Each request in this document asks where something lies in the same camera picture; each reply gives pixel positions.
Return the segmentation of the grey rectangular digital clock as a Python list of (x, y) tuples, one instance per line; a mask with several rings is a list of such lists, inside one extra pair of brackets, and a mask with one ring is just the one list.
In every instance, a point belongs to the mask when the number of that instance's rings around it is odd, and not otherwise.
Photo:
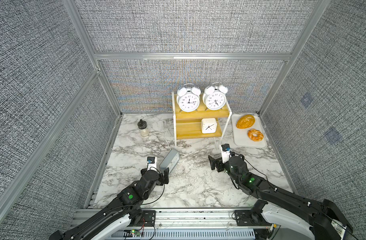
[(166, 169), (169, 169), (171, 173), (176, 167), (179, 160), (180, 153), (176, 149), (172, 149), (160, 164), (160, 171), (163, 173)]

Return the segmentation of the white cube digital clock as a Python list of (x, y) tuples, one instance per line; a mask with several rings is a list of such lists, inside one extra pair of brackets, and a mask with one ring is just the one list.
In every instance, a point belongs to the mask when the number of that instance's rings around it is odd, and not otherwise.
[(203, 134), (213, 134), (217, 129), (216, 118), (206, 118), (201, 120), (201, 132)]

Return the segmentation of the white twin-bell alarm clock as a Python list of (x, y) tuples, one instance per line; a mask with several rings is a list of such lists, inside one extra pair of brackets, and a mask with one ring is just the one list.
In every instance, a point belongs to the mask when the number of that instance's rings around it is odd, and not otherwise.
[(228, 88), (221, 82), (212, 83), (204, 89), (202, 96), (206, 108), (211, 111), (217, 111), (226, 104), (226, 94)]

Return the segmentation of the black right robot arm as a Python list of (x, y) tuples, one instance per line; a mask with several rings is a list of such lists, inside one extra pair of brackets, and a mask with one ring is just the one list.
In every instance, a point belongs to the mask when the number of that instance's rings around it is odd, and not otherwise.
[(308, 199), (272, 184), (251, 173), (243, 155), (233, 154), (225, 163), (221, 158), (208, 159), (212, 170), (225, 171), (238, 190), (257, 199), (252, 219), (264, 219), (312, 240), (344, 240), (353, 234), (353, 227), (334, 202)]

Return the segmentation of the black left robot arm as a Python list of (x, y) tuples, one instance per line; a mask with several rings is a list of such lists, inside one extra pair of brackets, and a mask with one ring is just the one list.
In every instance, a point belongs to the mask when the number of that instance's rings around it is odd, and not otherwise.
[(138, 181), (124, 188), (105, 208), (80, 225), (61, 233), (52, 233), (50, 240), (103, 240), (116, 230), (136, 225), (143, 214), (141, 206), (155, 186), (169, 183), (170, 169), (163, 172), (152, 167), (143, 172)]

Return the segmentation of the yellow wooden two-tier shelf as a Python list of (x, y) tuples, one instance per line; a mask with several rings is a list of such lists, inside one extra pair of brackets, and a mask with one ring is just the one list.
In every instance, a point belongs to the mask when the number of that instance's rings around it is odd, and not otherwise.
[[(174, 143), (177, 148), (177, 140), (199, 139), (199, 138), (217, 138), (222, 141), (225, 130), (228, 127), (232, 110), (228, 101), (225, 106), (216, 111), (208, 110), (204, 103), (200, 103), (193, 112), (184, 112), (177, 102), (177, 94), (172, 92), (173, 100), (173, 120), (174, 120)], [(216, 129), (213, 133), (202, 133), (201, 121), (203, 119), (215, 118)]]

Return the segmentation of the glass jar black lid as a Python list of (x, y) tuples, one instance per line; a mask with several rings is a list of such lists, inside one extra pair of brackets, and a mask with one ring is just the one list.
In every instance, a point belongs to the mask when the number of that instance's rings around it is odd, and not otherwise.
[(148, 124), (146, 121), (140, 119), (140, 121), (137, 123), (137, 125), (138, 125), (138, 128), (140, 130), (142, 137), (147, 137), (150, 134), (149, 129), (148, 129)]

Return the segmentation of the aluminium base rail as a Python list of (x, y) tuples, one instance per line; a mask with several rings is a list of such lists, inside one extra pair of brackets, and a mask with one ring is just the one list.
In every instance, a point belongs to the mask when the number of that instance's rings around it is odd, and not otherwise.
[[(225, 210), (215, 209), (168, 209), (162, 212), (162, 218), (176, 222), (200, 222), (223, 217)], [(311, 207), (296, 206), (294, 212), (267, 201), (257, 201), (247, 210), (251, 216), (264, 219), (268, 224), (277, 224), (290, 228), (314, 240), (340, 239), (330, 219), (322, 212)], [(139, 206), (120, 206), (105, 208), (75, 228), (59, 234), (60, 240), (102, 240), (119, 229), (143, 223), (143, 209)]]

